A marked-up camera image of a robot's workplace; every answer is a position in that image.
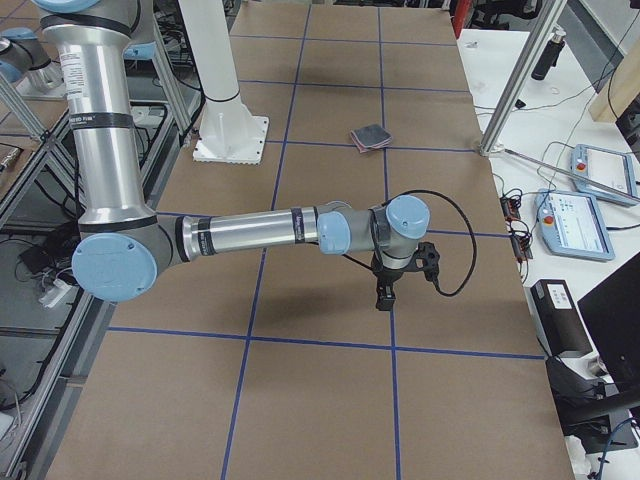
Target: blue tape line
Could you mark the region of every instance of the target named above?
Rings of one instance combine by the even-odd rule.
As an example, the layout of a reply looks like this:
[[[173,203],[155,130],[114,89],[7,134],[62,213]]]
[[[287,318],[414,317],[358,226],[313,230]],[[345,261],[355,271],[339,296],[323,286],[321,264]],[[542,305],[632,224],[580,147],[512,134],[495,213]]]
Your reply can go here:
[[[307,28],[309,26],[309,17],[311,16],[311,5],[307,8],[307,18],[304,24],[304,36],[307,35]],[[302,62],[302,53],[304,51],[304,38],[300,45],[300,55],[298,56],[298,65],[296,68],[296,78],[295,81],[298,81],[298,77],[300,75],[300,64]],[[296,86],[293,86],[293,92],[291,93],[291,104],[289,105],[289,113],[287,117],[287,126],[284,133],[284,141],[282,145],[282,151],[280,152],[280,163],[278,165],[278,174],[276,176],[276,183],[273,189],[273,198],[271,200],[271,210],[275,208],[276,200],[278,198],[278,189],[280,185],[280,176],[282,174],[282,166],[284,163],[284,154],[287,148],[287,137],[289,135],[289,127],[291,125],[291,113],[293,112],[293,104],[295,102],[296,96]],[[227,471],[229,469],[229,458],[231,455],[231,446],[233,444],[233,434],[235,432],[236,420],[238,417],[238,408],[240,406],[240,397],[242,395],[242,386],[244,384],[244,375],[247,367],[247,359],[249,357],[249,348],[251,346],[251,335],[253,332],[253,325],[256,319],[256,313],[258,311],[258,299],[260,297],[260,287],[262,285],[262,275],[264,273],[264,264],[267,257],[266,249],[262,250],[262,258],[260,260],[260,269],[258,271],[258,280],[256,282],[256,290],[253,297],[253,304],[251,306],[251,320],[249,321],[249,328],[247,329],[247,340],[245,343],[244,353],[242,355],[242,365],[240,367],[240,374],[238,377],[238,386],[236,388],[236,398],[233,403],[233,413],[231,415],[231,421],[229,422],[229,434],[227,436],[227,446],[225,448],[224,453],[224,461],[222,463],[222,471],[220,473],[220,480],[226,480]]]
[[[257,308],[257,297],[254,299],[254,308]],[[412,353],[429,353],[436,355],[456,355],[456,356],[470,356],[470,357],[495,357],[495,358],[515,358],[520,360],[544,360],[542,355],[527,355],[518,353],[503,353],[503,352],[478,352],[473,350],[447,350],[441,348],[423,348],[423,347],[403,347],[403,346],[391,346],[391,345],[376,345],[372,343],[356,343],[356,342],[332,342],[324,340],[308,340],[302,338],[279,338],[279,337],[264,337],[264,336],[247,336],[237,335],[229,333],[216,333],[216,332],[199,332],[192,330],[165,330],[161,328],[139,328],[139,327],[118,327],[110,326],[107,330],[111,332],[124,332],[124,333],[148,333],[152,335],[175,335],[183,337],[208,337],[208,338],[221,338],[226,340],[251,340],[257,342],[271,342],[271,343],[293,343],[300,345],[317,345],[323,347],[340,347],[340,348],[360,348],[365,350],[387,350],[412,352]]]
[[[222,462],[222,471],[220,473],[220,480],[227,478],[227,471],[229,468],[229,458],[231,456],[231,446],[233,444],[233,434],[236,428],[236,421],[238,418],[238,408],[240,407],[240,397],[242,395],[242,386],[244,384],[244,375],[247,369],[247,360],[249,358],[249,347],[251,346],[251,333],[253,332],[253,325],[256,319],[256,313],[258,311],[258,298],[260,297],[260,287],[262,285],[262,274],[264,273],[264,263],[267,257],[267,251],[262,250],[262,258],[260,259],[260,269],[258,270],[258,279],[256,281],[256,290],[253,295],[253,304],[251,305],[251,319],[249,320],[249,327],[247,328],[247,335],[244,344],[244,352],[242,353],[242,363],[240,365],[240,374],[238,375],[238,385],[236,387],[236,395],[233,401],[233,411],[231,413],[231,420],[229,422],[229,433],[227,435],[227,446],[224,451],[224,460]]]
[[[240,83],[259,83],[264,85],[300,85],[303,87],[327,87],[327,88],[361,88],[361,89],[379,89],[379,86],[374,85],[349,85],[342,83],[315,83],[315,82],[284,82],[280,80],[255,80],[255,79],[243,79],[238,80]],[[385,90],[401,90],[409,92],[436,92],[436,93],[470,93],[469,90],[456,90],[451,88],[426,88],[426,87],[383,87]]]
[[[380,9],[378,13],[378,49],[380,58],[380,104],[382,111],[382,128],[386,126],[386,115],[384,109],[384,68],[382,52],[382,16]],[[384,171],[384,199],[389,200],[389,175],[387,168],[387,150],[383,150],[383,171]],[[393,310],[389,312],[389,336],[391,340],[391,384],[393,393],[393,439],[395,446],[396,480],[402,480],[402,455],[400,451],[400,406],[398,402],[398,362],[396,355],[396,324]]]
[[[402,454],[400,451],[400,402],[398,400],[398,358],[396,355],[396,324],[393,310],[389,313],[391,329],[391,382],[393,385],[393,430],[396,447],[396,480],[402,479]]]
[[[153,335],[223,338],[227,340],[246,340],[247,339],[245,335],[233,335],[230,333],[215,333],[215,332],[197,332],[197,331],[190,331],[190,330],[162,330],[157,328],[118,327],[118,326],[110,326],[109,328],[107,328],[107,330],[110,332],[150,333]]]
[[[256,336],[252,336],[251,341],[271,342],[271,343],[289,343],[289,344],[295,344],[295,345],[316,345],[320,347],[361,348],[365,350],[391,351],[391,347],[388,345],[375,345],[371,343],[331,342],[331,341],[325,341],[325,340],[305,340],[301,338],[278,338],[278,337],[256,337]]]
[[[447,350],[440,348],[396,347],[399,352],[433,353],[437,355],[458,355],[463,357],[513,358],[516,360],[544,360],[544,355],[527,355],[520,353],[475,352],[470,350]]]
[[[434,42],[392,42],[380,40],[346,40],[339,38],[315,38],[315,37],[283,37],[277,35],[229,35],[231,38],[263,38],[263,39],[280,39],[280,40],[311,40],[314,42],[345,42],[345,43],[382,43],[384,45],[424,45],[427,47],[457,47],[455,43],[434,43]]]
[[[276,187],[273,191],[273,197],[271,199],[271,210],[275,209],[276,201],[278,200],[278,192],[280,190],[280,177],[282,175],[282,170],[284,167],[284,156],[287,151],[287,142],[289,139],[289,128],[291,128],[291,116],[293,115],[293,108],[296,102],[296,91],[298,79],[300,78],[300,66],[302,65],[302,55],[304,53],[304,42],[305,37],[307,36],[307,29],[309,28],[309,18],[311,17],[311,5],[307,10],[307,19],[304,24],[304,33],[302,42],[300,43],[300,53],[298,54],[298,65],[296,66],[296,77],[294,80],[293,91],[291,92],[291,102],[289,103],[289,112],[287,113],[287,124],[284,130],[284,138],[282,141],[282,150],[280,151],[280,161],[278,163],[278,173],[276,174]]]

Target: folded cloth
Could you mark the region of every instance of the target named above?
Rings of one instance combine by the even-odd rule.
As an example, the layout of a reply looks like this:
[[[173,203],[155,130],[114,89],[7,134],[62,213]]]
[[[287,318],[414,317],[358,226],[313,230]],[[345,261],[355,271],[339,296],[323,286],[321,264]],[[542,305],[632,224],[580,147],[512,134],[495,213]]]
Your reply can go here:
[[[360,153],[384,148],[393,140],[391,134],[377,123],[351,130],[350,134]]]

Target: black wire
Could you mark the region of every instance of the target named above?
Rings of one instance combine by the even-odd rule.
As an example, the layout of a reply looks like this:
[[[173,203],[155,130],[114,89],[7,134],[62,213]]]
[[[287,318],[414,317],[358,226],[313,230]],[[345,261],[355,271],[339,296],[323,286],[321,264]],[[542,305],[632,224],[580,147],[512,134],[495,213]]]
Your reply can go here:
[[[607,230],[610,232],[620,232],[622,230],[633,230],[634,228],[639,228],[640,223],[635,225],[629,225],[628,227],[607,227]]]
[[[476,268],[476,262],[478,260],[478,243],[476,241],[475,232],[473,231],[473,227],[471,226],[471,222],[469,221],[469,218],[467,218],[467,216],[465,215],[465,213],[462,210],[462,208],[460,208],[460,206],[456,202],[454,202],[451,198],[449,198],[445,194],[440,193],[440,192],[436,192],[434,190],[422,190],[422,189],[407,190],[406,192],[403,192],[400,195],[396,195],[392,199],[387,200],[386,202],[384,202],[382,204],[382,206],[389,205],[389,203],[391,203],[391,201],[393,201],[395,198],[398,198],[398,197],[400,197],[402,195],[412,195],[414,193],[422,193],[422,194],[425,194],[425,195],[433,195],[434,197],[441,198],[441,199],[445,200],[446,202],[448,202],[458,212],[458,214],[460,215],[460,218],[462,218],[462,221],[465,223],[465,225],[467,227],[467,230],[469,232],[469,238],[471,239],[471,246],[472,246],[472,249],[473,249],[472,250],[472,254],[471,254],[471,264],[469,265],[469,270],[467,271],[467,274],[465,275],[464,280],[462,280],[462,283],[460,283],[460,286],[458,288],[456,288],[453,292],[444,292],[440,288],[440,284],[438,282],[438,278],[436,277],[433,280],[433,285],[434,285],[436,291],[440,295],[442,295],[443,297],[455,297],[467,285],[467,283],[469,282],[469,279],[471,278],[471,275],[473,275],[473,272],[474,272],[474,270]]]

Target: black device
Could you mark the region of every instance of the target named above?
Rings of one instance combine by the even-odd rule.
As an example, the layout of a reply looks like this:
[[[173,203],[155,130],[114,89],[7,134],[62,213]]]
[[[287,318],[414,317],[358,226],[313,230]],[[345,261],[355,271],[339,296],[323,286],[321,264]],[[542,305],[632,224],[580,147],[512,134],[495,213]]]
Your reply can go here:
[[[580,299],[578,307],[620,390],[640,389],[640,253]],[[640,408],[632,412],[638,416]]]
[[[578,301],[584,324],[615,384],[585,380],[558,359],[547,361],[560,423],[587,452],[602,451],[621,420],[640,414],[640,253]],[[635,448],[625,425],[611,449]]]
[[[531,73],[531,78],[534,80],[544,80],[551,67],[556,66],[560,52],[565,46],[564,38],[566,36],[567,34],[564,30],[560,28],[556,29],[553,38],[549,40],[547,46],[544,47],[542,55]]]
[[[539,280],[530,290],[552,356],[579,358],[593,351],[564,280]]]

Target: black band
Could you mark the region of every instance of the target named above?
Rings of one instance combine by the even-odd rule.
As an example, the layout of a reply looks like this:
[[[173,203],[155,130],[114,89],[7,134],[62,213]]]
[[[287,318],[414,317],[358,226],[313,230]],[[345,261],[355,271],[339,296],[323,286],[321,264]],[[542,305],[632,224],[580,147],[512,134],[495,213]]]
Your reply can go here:
[[[178,247],[178,255],[180,255],[180,260],[184,263],[190,262],[189,256],[187,255],[187,251],[184,248],[184,217],[176,218],[175,225],[175,237],[176,237],[176,245]]]
[[[234,100],[238,97],[238,95],[240,95],[240,90],[238,90],[238,93],[236,93],[233,97],[229,97],[225,100],[216,100],[215,98],[211,98],[211,97],[207,97],[205,95],[205,97],[207,98],[207,100],[211,100],[212,102],[216,102],[216,103],[225,103],[225,102],[230,102],[231,100]]]
[[[142,16],[142,5],[140,5],[140,0],[138,0],[136,3],[138,4],[138,8],[136,10],[136,19],[133,21],[133,25],[131,25],[131,34],[133,34],[133,32],[135,32],[138,28],[140,17]]]
[[[92,15],[78,15],[76,13],[58,13],[56,15],[49,15],[40,19],[40,26],[43,30],[57,25],[68,25],[69,23],[72,25],[82,25],[84,27],[106,28],[107,30],[113,30],[114,32],[122,33],[123,35],[131,38],[130,27],[124,23],[109,20],[108,18],[94,17]]]
[[[71,130],[84,128],[133,128],[133,117],[126,113],[74,113],[69,115]]]
[[[215,255],[216,249],[213,248],[213,239],[211,238],[211,219],[201,218],[198,220],[198,245],[200,245],[200,253],[202,255]]]
[[[37,67],[31,67],[29,71],[33,72],[35,70],[40,70],[41,68],[48,67],[50,64],[51,64],[51,59],[48,58],[47,61],[44,62],[42,65],[38,65]]]
[[[301,208],[291,209],[291,220],[293,220],[293,233],[296,243],[304,243],[304,216]]]
[[[115,223],[81,223],[78,228],[82,233],[105,233],[121,232],[123,230],[134,230],[136,228],[148,227],[158,223],[158,217],[141,218],[139,220],[128,220],[126,222]]]

